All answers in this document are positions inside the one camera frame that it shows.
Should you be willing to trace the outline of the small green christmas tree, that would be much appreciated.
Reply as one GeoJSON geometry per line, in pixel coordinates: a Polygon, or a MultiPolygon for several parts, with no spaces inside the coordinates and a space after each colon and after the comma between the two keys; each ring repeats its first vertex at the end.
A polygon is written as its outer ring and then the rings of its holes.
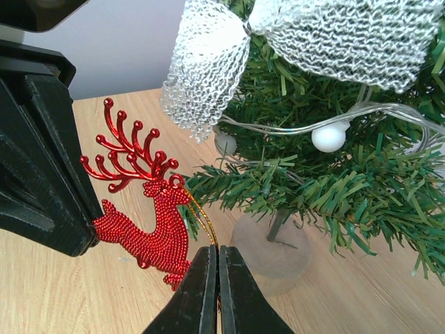
{"type": "MultiPolygon", "coordinates": [[[[219,2],[245,20],[256,1],[219,2]]],[[[346,113],[362,86],[367,85],[305,72],[255,36],[222,116],[303,127],[346,113]]],[[[367,87],[372,102],[406,104],[444,127],[444,14],[406,91],[367,87]]],[[[221,153],[220,164],[202,167],[189,186],[200,202],[244,208],[231,243],[262,292],[289,290],[306,269],[311,247],[303,225],[327,233],[332,253],[360,249],[371,255],[373,237],[409,246],[416,254],[414,274],[444,278],[444,138],[417,150],[420,126],[383,113],[352,120],[346,142],[331,153],[317,150],[310,133],[273,136],[220,120],[209,136],[221,153]]]]}

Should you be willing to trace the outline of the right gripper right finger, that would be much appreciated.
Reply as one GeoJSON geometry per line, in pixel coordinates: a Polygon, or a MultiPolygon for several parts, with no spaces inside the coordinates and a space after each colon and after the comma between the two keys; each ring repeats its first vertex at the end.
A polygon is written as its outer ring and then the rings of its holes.
{"type": "Polygon", "coordinates": [[[293,332],[264,298],[237,248],[220,247],[218,273],[223,333],[293,332]]]}

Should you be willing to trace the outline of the fairy light string white beads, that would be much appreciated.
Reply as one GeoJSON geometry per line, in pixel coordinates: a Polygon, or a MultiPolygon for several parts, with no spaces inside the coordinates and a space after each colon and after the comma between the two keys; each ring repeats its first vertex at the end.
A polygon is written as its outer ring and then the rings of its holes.
{"type": "Polygon", "coordinates": [[[346,131],[350,128],[352,120],[372,113],[383,113],[386,116],[420,126],[422,129],[422,140],[417,150],[424,150],[435,140],[444,138],[444,127],[426,120],[415,108],[399,103],[372,102],[370,100],[371,95],[372,89],[362,86],[356,103],[346,113],[303,127],[280,128],[248,124],[235,121],[226,115],[223,115],[220,121],[273,136],[298,136],[310,133],[314,147],[325,153],[335,152],[344,145],[346,142],[346,131]]]}

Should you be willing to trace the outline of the red beaded ornament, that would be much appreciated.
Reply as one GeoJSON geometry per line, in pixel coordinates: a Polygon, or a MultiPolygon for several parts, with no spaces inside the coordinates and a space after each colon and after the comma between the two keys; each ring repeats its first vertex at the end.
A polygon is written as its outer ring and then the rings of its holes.
{"type": "Polygon", "coordinates": [[[206,245],[213,235],[180,174],[179,157],[162,144],[165,134],[118,107],[112,97],[98,101],[99,129],[89,137],[91,150],[79,157],[97,187],[101,214],[92,219],[98,240],[154,272],[176,292],[193,260],[184,220],[189,213],[206,245]]]}

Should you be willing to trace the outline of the white mesh bow ornament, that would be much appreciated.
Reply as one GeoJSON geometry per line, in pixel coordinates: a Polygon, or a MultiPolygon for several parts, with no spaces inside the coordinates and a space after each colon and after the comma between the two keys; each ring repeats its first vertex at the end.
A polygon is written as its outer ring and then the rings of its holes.
{"type": "Polygon", "coordinates": [[[235,95],[255,36],[305,72],[402,93],[443,14],[443,1],[256,1],[243,20],[219,1],[187,1],[161,106],[205,140],[235,95]]]}

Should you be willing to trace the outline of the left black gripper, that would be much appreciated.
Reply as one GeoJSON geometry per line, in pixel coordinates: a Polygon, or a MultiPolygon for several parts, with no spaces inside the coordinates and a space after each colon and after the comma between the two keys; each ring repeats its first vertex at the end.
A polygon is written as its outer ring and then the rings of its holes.
{"type": "Polygon", "coordinates": [[[24,44],[81,1],[1,2],[1,228],[66,255],[97,244],[101,208],[81,162],[69,94],[76,69],[59,51],[24,44]]]}

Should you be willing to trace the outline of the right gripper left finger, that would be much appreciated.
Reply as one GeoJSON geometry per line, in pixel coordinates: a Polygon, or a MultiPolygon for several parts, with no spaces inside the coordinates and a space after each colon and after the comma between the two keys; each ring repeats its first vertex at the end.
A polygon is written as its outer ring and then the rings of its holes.
{"type": "Polygon", "coordinates": [[[180,286],[145,333],[215,333],[217,331],[217,264],[214,245],[196,253],[180,286]]]}

